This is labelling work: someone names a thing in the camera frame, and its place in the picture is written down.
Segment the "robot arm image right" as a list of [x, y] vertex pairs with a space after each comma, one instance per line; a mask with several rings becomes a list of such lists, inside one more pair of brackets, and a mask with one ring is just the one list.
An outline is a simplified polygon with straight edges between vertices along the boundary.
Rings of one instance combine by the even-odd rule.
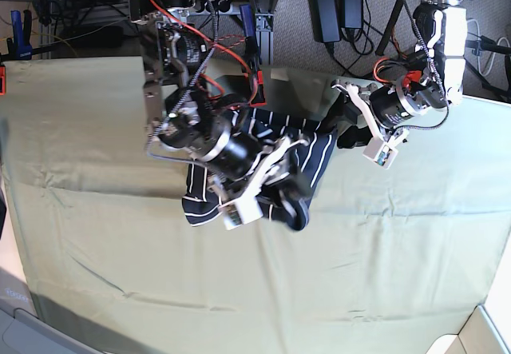
[[381, 83], [361, 87], [335, 84], [355, 105], [366, 125], [350, 126], [337, 140], [340, 149], [375, 142], [386, 152], [407, 140], [409, 132], [431, 131], [436, 125], [412, 125], [410, 120], [432, 109], [450, 111], [461, 102], [468, 20], [464, 0], [397, 0], [394, 16], [405, 11], [416, 37], [414, 52], [402, 60], [380, 58], [373, 67]]

